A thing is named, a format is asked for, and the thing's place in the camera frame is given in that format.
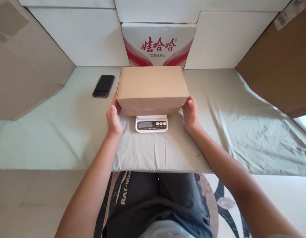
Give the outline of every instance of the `red wave pattern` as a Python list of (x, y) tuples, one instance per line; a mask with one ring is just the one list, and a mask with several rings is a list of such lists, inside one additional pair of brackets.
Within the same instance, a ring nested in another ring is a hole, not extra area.
[(185, 62), (187, 60), (187, 56), (192, 46), (194, 38), (181, 50), (177, 51), (173, 55), (167, 58), (164, 62), (163, 66), (177, 66), (180, 65), (182, 70), (184, 69)]
[(132, 45), (127, 42), (125, 38), (123, 38), (124, 44), (126, 46), (127, 55), (129, 58), (130, 66), (153, 66), (152, 62), (142, 54), (140, 51), (135, 49)]

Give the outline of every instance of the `barcode label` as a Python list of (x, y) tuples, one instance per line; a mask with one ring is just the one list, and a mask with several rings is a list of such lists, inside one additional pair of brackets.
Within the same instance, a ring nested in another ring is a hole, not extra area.
[(280, 14), (280, 15), (278, 16), (278, 20), (279, 20), (281, 26), (285, 26), (286, 21), (285, 21), (285, 19), (283, 18), (282, 14)]
[(276, 29), (281, 30), (287, 23), (289, 23), (294, 17), (296, 17), (301, 11), (306, 8), (306, 0), (292, 0), (282, 12), (280, 12), (275, 20), (274, 24)]

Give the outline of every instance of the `cardboard box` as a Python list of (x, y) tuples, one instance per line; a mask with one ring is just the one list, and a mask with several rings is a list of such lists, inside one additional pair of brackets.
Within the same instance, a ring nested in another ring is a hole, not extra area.
[(75, 65), (17, 0), (0, 0), (0, 119), (16, 120), (63, 87)]
[(197, 24), (122, 23), (130, 66), (181, 66), (193, 43)]
[(180, 66), (121, 70), (117, 101), (127, 116), (176, 114), (188, 96)]
[(236, 69), (254, 92), (288, 116), (306, 115), (306, 0), (290, 2)]

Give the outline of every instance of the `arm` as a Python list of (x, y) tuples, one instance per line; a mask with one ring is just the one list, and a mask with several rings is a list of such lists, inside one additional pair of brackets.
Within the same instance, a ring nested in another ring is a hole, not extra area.
[(234, 197), (251, 235), (265, 238), (274, 234), (303, 238), (261, 189), (253, 176), (220, 147), (202, 128), (198, 107), (190, 96), (182, 107), (185, 127), (202, 150), (210, 167)]
[(108, 133), (63, 215), (55, 238), (93, 237), (123, 127), (114, 99), (107, 111)]

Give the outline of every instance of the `white foam board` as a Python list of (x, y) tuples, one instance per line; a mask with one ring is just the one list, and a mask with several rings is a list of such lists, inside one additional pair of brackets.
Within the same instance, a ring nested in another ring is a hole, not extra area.
[(18, 0), (27, 7), (115, 8), (113, 0)]
[(120, 22), (196, 23), (203, 0), (115, 0)]
[(277, 12), (201, 12), (185, 69), (235, 68)]
[(116, 10), (29, 10), (76, 66), (129, 66)]
[(279, 12), (290, 0), (203, 0), (202, 11)]

